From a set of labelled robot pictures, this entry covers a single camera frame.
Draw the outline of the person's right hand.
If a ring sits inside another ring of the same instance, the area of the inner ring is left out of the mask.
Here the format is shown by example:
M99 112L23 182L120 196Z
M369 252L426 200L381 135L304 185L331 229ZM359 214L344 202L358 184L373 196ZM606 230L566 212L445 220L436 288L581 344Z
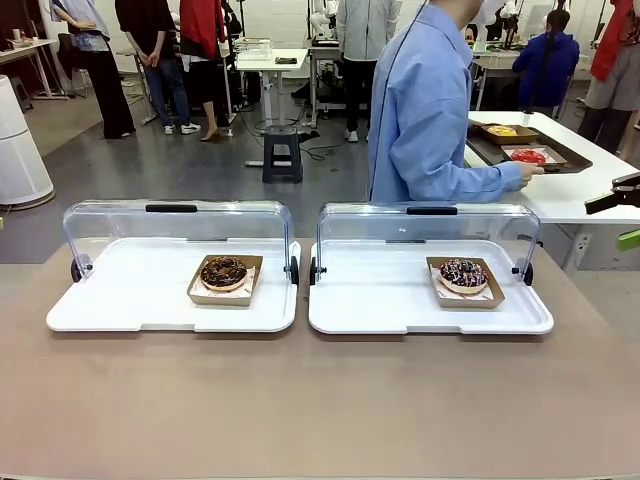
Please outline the person's right hand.
M535 176L545 173L542 166L533 163L516 162L516 166L519 168L521 174L519 189L526 187Z

